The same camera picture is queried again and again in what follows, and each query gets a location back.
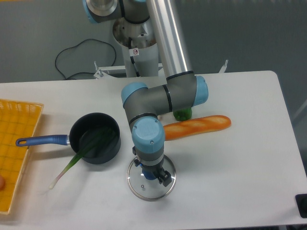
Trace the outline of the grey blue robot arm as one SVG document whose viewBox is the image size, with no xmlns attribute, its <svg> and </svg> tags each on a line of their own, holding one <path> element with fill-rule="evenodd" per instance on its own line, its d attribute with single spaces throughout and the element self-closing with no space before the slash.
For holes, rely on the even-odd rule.
<svg viewBox="0 0 307 230">
<path fill-rule="evenodd" d="M 162 63 L 166 84 L 125 86 L 121 98 L 131 129 L 135 165 L 148 180 L 164 186 L 171 174 L 163 168 L 166 139 L 159 115 L 207 101 L 208 87 L 189 61 L 179 14 L 173 0 L 85 0 L 90 21 L 114 20 L 113 36 L 122 45 L 129 77 L 154 75 Z"/>
</svg>

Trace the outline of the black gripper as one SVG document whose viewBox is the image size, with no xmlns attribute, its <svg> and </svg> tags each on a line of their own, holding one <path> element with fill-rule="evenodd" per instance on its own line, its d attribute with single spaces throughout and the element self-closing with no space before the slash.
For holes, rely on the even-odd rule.
<svg viewBox="0 0 307 230">
<path fill-rule="evenodd" d="M 136 158 L 132 161 L 135 167 L 140 166 L 142 173 L 146 179 L 158 179 L 159 184 L 168 186 L 172 182 L 171 173 L 163 168 L 164 153 L 153 161 L 146 161 L 142 159 L 138 153 L 142 153 L 135 146 L 132 148 L 132 153 Z"/>
</svg>

